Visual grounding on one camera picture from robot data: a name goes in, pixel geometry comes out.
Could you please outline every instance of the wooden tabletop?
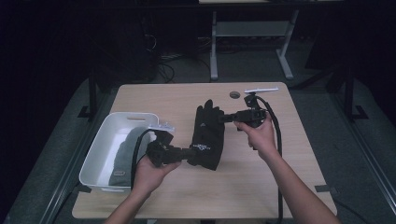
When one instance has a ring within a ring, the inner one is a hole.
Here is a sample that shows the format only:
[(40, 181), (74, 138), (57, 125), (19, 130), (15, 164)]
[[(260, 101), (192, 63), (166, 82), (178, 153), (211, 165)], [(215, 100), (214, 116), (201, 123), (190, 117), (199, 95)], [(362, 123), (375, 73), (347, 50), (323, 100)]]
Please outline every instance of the wooden tabletop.
[[(305, 184), (326, 185), (304, 127), (285, 84), (280, 82), (147, 84), (120, 87), (112, 112), (149, 112), (176, 127), (171, 145), (189, 147), (195, 110), (212, 99), (225, 114), (247, 109), (244, 90), (279, 87), (260, 93), (280, 123), (283, 157)], [(231, 91), (241, 93), (239, 99)], [(336, 214), (329, 192), (316, 194)], [(81, 192), (73, 209), (77, 218), (106, 218), (126, 197), (122, 193)], [(277, 185), (247, 135), (225, 124), (224, 149), (217, 171), (191, 166), (185, 161), (171, 172), (139, 210), (136, 218), (275, 218)], [(284, 217), (291, 217), (284, 207)]]

